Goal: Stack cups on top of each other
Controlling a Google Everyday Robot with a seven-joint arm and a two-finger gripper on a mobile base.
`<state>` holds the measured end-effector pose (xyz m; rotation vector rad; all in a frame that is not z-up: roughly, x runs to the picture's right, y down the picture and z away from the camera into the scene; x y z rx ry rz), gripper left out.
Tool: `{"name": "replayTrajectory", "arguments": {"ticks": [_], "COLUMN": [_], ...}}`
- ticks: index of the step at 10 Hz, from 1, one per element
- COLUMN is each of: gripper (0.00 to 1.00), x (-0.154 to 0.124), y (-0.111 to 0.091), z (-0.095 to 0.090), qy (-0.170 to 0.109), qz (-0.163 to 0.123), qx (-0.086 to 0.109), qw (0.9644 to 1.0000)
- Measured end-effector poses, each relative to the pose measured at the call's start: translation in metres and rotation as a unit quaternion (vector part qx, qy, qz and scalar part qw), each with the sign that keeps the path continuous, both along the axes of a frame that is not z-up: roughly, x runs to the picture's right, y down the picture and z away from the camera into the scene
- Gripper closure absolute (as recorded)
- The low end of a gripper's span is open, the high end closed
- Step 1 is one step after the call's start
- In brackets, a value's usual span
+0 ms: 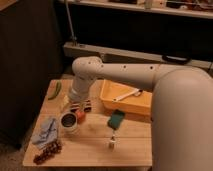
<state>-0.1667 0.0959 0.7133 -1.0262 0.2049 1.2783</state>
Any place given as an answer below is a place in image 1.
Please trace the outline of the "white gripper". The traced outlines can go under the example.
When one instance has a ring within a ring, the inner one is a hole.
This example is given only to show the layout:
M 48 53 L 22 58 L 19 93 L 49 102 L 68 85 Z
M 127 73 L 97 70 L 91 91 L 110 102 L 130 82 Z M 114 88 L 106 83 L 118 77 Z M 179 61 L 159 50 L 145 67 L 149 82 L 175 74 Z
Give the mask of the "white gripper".
M 89 88 L 88 87 L 74 87 L 71 86 L 68 91 L 69 100 L 72 102 L 70 106 L 71 112 L 76 112 L 81 108 L 82 101 L 85 101 L 89 97 Z M 92 110 L 92 105 L 90 100 L 86 100 L 84 103 L 84 112 L 90 112 Z

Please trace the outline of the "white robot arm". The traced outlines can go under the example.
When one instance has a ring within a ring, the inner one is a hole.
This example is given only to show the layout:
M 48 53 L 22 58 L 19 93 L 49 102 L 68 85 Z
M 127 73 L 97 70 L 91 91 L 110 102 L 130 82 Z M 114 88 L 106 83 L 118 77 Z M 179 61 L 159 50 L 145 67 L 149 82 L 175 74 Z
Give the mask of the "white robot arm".
M 152 171 L 213 171 L 213 77 L 190 66 L 105 64 L 79 57 L 68 97 L 81 102 L 97 78 L 152 94 Z

